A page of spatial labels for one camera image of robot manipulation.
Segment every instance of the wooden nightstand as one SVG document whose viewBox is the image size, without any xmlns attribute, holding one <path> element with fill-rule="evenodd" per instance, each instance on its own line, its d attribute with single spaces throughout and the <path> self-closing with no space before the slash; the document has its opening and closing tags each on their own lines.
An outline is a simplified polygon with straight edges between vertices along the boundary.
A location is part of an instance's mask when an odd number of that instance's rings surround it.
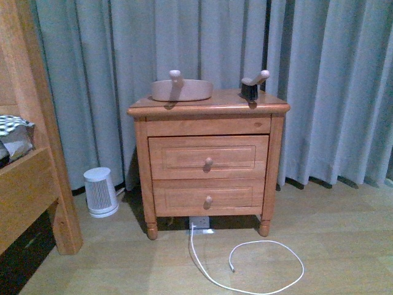
<svg viewBox="0 0 393 295">
<path fill-rule="evenodd" d="M 208 100 L 159 102 L 145 97 L 134 117 L 147 235 L 157 216 L 261 214 L 266 237 L 273 216 L 282 125 L 289 105 L 259 93 L 215 90 Z"/>
</svg>

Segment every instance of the nightstand leg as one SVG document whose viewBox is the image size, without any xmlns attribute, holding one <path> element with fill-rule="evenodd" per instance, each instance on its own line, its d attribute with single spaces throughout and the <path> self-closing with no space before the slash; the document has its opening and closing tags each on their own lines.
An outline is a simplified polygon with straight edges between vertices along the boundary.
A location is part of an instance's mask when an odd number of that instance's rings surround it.
<svg viewBox="0 0 393 295">
<path fill-rule="evenodd" d="M 269 229 L 270 220 L 261 220 L 258 233 L 263 237 L 267 237 L 269 234 Z"/>
<path fill-rule="evenodd" d="M 147 222 L 147 237 L 151 240 L 155 240 L 158 236 L 158 229 L 156 222 Z"/>
<path fill-rule="evenodd" d="M 143 211 L 147 225 L 147 237 L 155 240 L 158 235 L 155 215 L 152 174 L 150 170 L 149 142 L 146 133 L 146 118 L 135 120 L 136 151 L 138 154 L 139 177 L 143 200 Z"/>
</svg>

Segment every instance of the power cord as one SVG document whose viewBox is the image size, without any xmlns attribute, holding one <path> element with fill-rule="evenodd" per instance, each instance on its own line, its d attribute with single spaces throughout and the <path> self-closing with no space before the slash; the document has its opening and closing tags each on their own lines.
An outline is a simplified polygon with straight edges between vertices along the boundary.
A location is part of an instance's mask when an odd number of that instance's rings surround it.
<svg viewBox="0 0 393 295">
<path fill-rule="evenodd" d="M 121 194 L 122 192 L 124 192 L 124 191 L 125 191 L 125 187 L 119 189 L 119 190 L 116 192 L 116 197 L 117 197 L 118 195 L 120 195 L 120 194 Z"/>
<path fill-rule="evenodd" d="M 302 274 L 297 278 L 297 280 L 293 281 L 291 284 L 289 284 L 289 285 L 287 285 L 287 286 L 285 286 L 285 287 L 283 287 L 283 288 L 281 288 L 281 289 L 279 289 L 279 290 L 277 290 L 277 291 L 273 291 L 273 292 L 269 292 L 269 293 L 254 293 L 254 292 L 249 292 L 249 291 L 244 291 L 244 290 L 234 289 L 234 288 L 231 288 L 231 287 L 224 286 L 224 285 L 222 285 L 222 284 L 216 282 L 215 280 L 213 280 L 213 279 L 209 276 L 209 274 L 207 273 L 207 271 L 204 269 L 204 267 L 202 266 L 202 263 L 201 263 L 201 261 L 199 260 L 198 255 L 196 254 L 197 252 L 195 251 L 195 247 L 194 247 L 194 242 L 193 242 L 194 227 L 196 227 L 196 226 L 194 226 L 194 224 L 192 223 L 192 224 L 191 224 L 191 247 L 192 247 L 192 251 L 193 251 L 193 253 L 194 253 L 195 259 L 196 259 L 196 261 L 198 262 L 198 265 L 201 267 L 201 270 L 202 270 L 202 272 L 204 273 L 205 277 L 206 277 L 209 281 L 211 281 L 212 283 L 214 283 L 215 285 L 220 286 L 221 288 L 224 288 L 224 289 L 227 289 L 227 290 L 231 290 L 231 291 L 241 292 L 241 293 L 245 293 L 245 294 L 252 294 L 252 295 L 272 295 L 272 294 L 277 294 L 277 293 L 279 293 L 279 292 L 281 292 L 281 291 L 284 291 L 285 289 L 287 289 L 287 288 L 291 287 L 292 285 L 296 284 L 296 283 L 303 277 L 303 275 L 305 274 L 305 266 L 304 266 L 304 264 L 302 263 L 302 261 L 300 260 L 299 256 L 297 256 L 297 255 L 295 254 L 295 252 L 293 252 L 289 247 L 285 246 L 284 244 L 279 243 L 279 242 L 276 242 L 276 241 L 270 241 L 270 240 L 260 240 L 260 241 L 246 242 L 246 243 L 242 243 L 242 244 L 237 245 L 236 247 L 234 247 L 234 248 L 232 249 L 230 255 L 229 255 L 229 266 L 230 266 L 232 272 L 235 272 L 235 268 L 233 267 L 233 264 L 232 264 L 232 262 L 231 262 L 232 254 L 233 254 L 233 252 L 235 252 L 235 250 L 236 250 L 237 248 L 239 248 L 240 246 L 247 245 L 247 244 L 252 244 L 252 243 L 274 243 L 274 244 L 278 244 L 278 245 L 280 245 L 280 246 L 283 246 L 285 249 L 288 249 L 293 255 L 295 255 L 295 257 L 297 258 L 297 260 L 299 260 L 300 264 L 302 265 Z"/>
</svg>

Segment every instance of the floor outlet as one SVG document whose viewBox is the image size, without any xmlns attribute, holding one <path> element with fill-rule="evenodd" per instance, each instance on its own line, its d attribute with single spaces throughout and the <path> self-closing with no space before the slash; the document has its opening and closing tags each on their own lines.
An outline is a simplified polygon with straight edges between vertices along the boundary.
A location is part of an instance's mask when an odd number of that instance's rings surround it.
<svg viewBox="0 0 393 295">
<path fill-rule="evenodd" d="M 194 224 L 194 229 L 210 229 L 209 216 L 190 216 L 190 229 L 191 224 Z"/>
</svg>

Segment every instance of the charging cable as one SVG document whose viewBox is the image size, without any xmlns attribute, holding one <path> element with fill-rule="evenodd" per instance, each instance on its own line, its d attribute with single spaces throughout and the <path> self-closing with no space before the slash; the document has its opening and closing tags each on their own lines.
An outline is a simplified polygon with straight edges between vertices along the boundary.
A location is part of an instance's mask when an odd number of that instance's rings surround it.
<svg viewBox="0 0 393 295">
<path fill-rule="evenodd" d="M 204 267 L 202 266 L 202 263 L 201 263 L 201 261 L 199 260 L 198 255 L 196 254 L 197 252 L 195 251 L 195 247 L 194 247 L 194 242 L 193 242 L 194 227 L 196 227 L 196 226 L 194 226 L 194 224 L 191 223 L 191 247 L 192 247 L 192 251 L 193 251 L 193 253 L 194 253 L 195 259 L 196 259 L 196 261 L 198 262 L 198 265 L 201 267 L 201 270 L 202 270 L 202 272 L 204 273 L 205 277 L 206 277 L 209 281 L 211 281 L 212 283 L 214 283 L 215 285 L 220 286 L 221 288 L 224 288 L 224 289 L 227 289 L 227 290 L 231 290 L 231 291 L 241 292 L 241 293 L 245 293 L 245 294 L 252 294 L 252 295 L 271 295 L 271 294 L 276 294 L 276 293 L 279 293 L 279 292 L 281 292 L 281 291 L 284 291 L 285 289 L 287 289 L 287 288 L 291 287 L 292 285 L 296 284 L 296 283 L 303 277 L 303 275 L 305 274 L 305 266 L 304 266 L 304 264 L 302 263 L 302 261 L 300 260 L 299 256 L 297 256 L 297 255 L 295 254 L 295 252 L 293 252 L 289 247 L 285 246 L 284 244 L 279 243 L 279 242 L 276 242 L 276 241 L 269 241 L 269 240 L 261 240 L 261 241 L 246 242 L 246 243 L 242 243 L 242 244 L 237 245 L 236 247 L 234 247 L 234 248 L 232 249 L 230 255 L 229 255 L 229 266 L 230 266 L 232 272 L 235 272 L 235 268 L 233 267 L 233 264 L 232 264 L 232 262 L 231 262 L 232 254 L 233 254 L 233 252 L 235 252 L 235 250 L 236 250 L 237 248 L 239 248 L 240 246 L 243 246 L 243 245 L 253 244 L 253 243 L 274 243 L 274 244 L 278 244 L 278 245 L 280 245 L 280 246 L 283 246 L 285 249 L 288 249 L 293 255 L 295 255 L 295 257 L 297 258 L 297 260 L 299 260 L 300 264 L 302 265 L 302 274 L 297 278 L 297 280 L 293 281 L 291 284 L 289 284 L 289 285 L 287 285 L 287 286 L 285 286 L 285 287 L 283 287 L 283 288 L 281 288 L 281 289 L 279 289 L 279 290 L 277 290 L 277 291 L 273 291 L 273 292 L 269 292 L 269 293 L 254 293 L 254 292 L 249 292 L 249 291 L 244 291 L 244 290 L 234 289 L 234 288 L 231 288 L 231 287 L 224 286 L 224 285 L 222 285 L 222 284 L 216 282 L 215 280 L 213 280 L 213 279 L 209 276 L 209 274 L 207 273 L 207 271 L 204 269 Z"/>
<path fill-rule="evenodd" d="M 119 189 L 117 192 L 116 192 L 116 197 L 118 196 L 118 195 L 120 195 L 122 192 L 124 192 L 125 191 L 125 188 L 123 187 L 123 188 L 121 188 L 121 189 Z"/>
</svg>

